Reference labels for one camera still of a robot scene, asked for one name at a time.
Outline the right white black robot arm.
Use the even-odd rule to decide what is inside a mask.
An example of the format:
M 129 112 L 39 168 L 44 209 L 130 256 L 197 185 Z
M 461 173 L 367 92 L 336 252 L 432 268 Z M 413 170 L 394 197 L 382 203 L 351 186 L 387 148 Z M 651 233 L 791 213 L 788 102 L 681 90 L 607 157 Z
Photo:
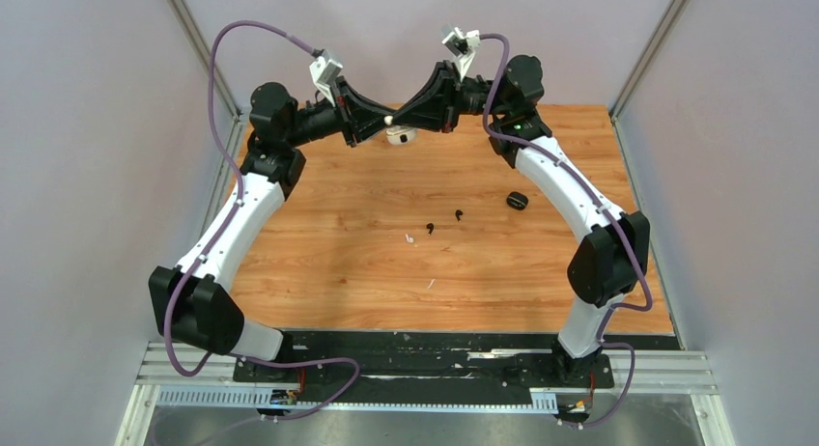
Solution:
M 548 369 L 572 386 L 596 363 L 614 309 L 635 286 L 647 285 L 650 223 L 640 211 L 627 213 L 614 204 L 565 154 L 537 110 L 542 80 L 534 56 L 513 57 L 492 81 L 440 64 L 409 103 L 377 122 L 449 132 L 461 116 L 482 115 L 494 152 L 534 183 L 566 221 L 578 242 L 567 268 L 575 298 Z

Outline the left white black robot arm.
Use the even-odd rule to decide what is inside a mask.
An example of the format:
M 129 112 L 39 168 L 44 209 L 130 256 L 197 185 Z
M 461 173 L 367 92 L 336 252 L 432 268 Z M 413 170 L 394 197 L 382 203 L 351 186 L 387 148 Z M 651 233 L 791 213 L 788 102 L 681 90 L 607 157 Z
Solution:
M 298 183 L 306 163 L 300 146 L 335 133 L 355 146 L 397 121 L 394 109 L 359 94 L 344 77 L 318 91 L 322 99 L 313 103 L 300 103 L 278 82 L 252 93 L 253 130 L 243 161 L 232 167 L 234 188 L 194 246 L 149 278 L 156 326 L 167 345 L 257 359 L 273 381 L 294 373 L 296 356 L 284 348 L 285 333 L 247 317 L 230 295 L 240 264 Z

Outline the white earbud charging case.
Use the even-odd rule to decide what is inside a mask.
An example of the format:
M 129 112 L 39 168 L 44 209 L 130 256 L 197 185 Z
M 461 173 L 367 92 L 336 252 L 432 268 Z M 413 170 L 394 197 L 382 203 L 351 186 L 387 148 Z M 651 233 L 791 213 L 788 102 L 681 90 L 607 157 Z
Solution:
M 385 130 L 385 135 L 390 145 L 403 146 L 416 139 L 417 129 L 408 126 L 391 126 Z

